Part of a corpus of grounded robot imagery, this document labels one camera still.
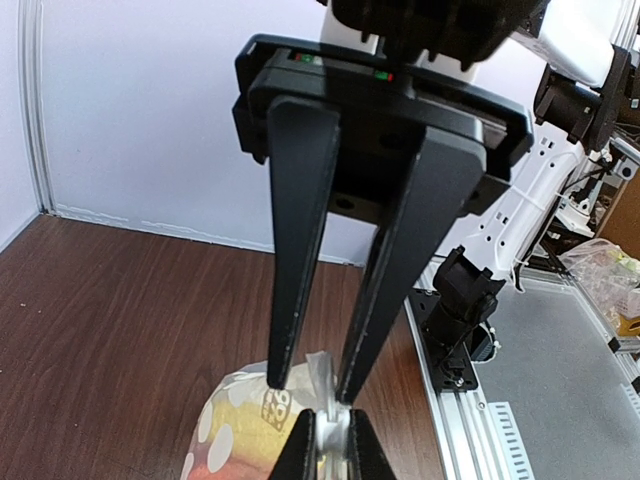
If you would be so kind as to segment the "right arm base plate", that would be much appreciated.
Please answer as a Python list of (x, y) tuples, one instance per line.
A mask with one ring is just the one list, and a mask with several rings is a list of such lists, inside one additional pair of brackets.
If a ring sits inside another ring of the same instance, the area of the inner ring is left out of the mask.
[(408, 299), (435, 391), (476, 390), (479, 383), (465, 344), (467, 325), (446, 312), (437, 293), (413, 289)]

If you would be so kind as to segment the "clear zip top bag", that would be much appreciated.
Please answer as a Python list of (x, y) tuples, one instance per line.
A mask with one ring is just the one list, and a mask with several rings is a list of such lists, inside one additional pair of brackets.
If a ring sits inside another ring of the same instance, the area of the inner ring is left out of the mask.
[(290, 370), (286, 387), (266, 382), (266, 362), (226, 375), (205, 402), (180, 477), (266, 479), (299, 414), (315, 414), (318, 477), (345, 479), (350, 408), (335, 400), (331, 355), (311, 353)]

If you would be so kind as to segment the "right aluminium corner post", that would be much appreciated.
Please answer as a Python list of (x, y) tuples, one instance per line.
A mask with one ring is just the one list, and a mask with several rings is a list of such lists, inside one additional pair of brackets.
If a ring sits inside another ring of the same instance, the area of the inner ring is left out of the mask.
[(43, 110), (42, 1), (18, 2), (18, 73), (26, 151), (38, 209), (56, 215)]

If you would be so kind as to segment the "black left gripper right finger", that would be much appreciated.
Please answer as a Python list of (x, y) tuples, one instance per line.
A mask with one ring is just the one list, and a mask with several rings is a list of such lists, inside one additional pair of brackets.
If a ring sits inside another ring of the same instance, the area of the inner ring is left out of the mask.
[(396, 475), (364, 410), (350, 411), (347, 464), (350, 480), (396, 480)]

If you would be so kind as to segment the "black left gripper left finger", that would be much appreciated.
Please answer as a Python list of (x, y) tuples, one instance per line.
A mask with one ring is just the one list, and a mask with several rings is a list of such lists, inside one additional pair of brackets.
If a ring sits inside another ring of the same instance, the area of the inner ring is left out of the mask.
[(269, 479), (316, 480), (317, 454), (316, 414), (305, 409), (298, 415)]

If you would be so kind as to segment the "cardboard box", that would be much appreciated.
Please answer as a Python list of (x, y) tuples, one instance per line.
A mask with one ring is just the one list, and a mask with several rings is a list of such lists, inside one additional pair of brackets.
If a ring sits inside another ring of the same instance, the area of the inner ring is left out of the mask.
[(627, 182), (607, 211), (596, 233), (618, 245), (629, 256), (639, 258), (639, 174)]

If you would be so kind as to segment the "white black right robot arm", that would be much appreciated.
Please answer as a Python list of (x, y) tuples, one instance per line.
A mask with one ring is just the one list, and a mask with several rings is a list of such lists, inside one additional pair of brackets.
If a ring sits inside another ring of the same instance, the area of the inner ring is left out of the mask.
[(531, 476), (505, 403), (475, 365), (489, 319), (591, 154), (639, 163), (616, 128), (639, 82), (635, 1), (329, 1), (319, 41), (257, 34), (235, 60), (241, 149), (269, 167), (275, 275), (267, 359), (287, 383), (326, 218), (376, 226), (319, 406), (274, 479), (390, 479), (354, 403), (400, 311), (416, 344), (445, 474)]

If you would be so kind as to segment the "aluminium front rail frame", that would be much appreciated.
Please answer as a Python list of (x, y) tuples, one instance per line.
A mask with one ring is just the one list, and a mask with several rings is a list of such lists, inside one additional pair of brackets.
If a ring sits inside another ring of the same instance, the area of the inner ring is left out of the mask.
[(510, 405), (489, 402), (478, 387), (438, 392), (431, 374), (420, 321), (435, 304), (430, 292), (415, 289), (404, 303), (446, 479), (532, 479), (524, 443)]

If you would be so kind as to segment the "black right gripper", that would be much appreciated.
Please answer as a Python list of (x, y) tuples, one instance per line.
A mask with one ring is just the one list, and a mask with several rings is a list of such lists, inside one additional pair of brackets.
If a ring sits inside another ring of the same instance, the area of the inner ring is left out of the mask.
[(530, 1), (336, 1), (380, 53), (276, 35), (235, 61), (241, 148), (270, 174), (275, 273), (267, 383), (285, 388), (326, 218), (381, 223), (357, 296), (336, 399), (359, 395), (403, 304), (456, 218), (486, 211), (533, 141), (522, 106), (418, 65), (486, 60)]

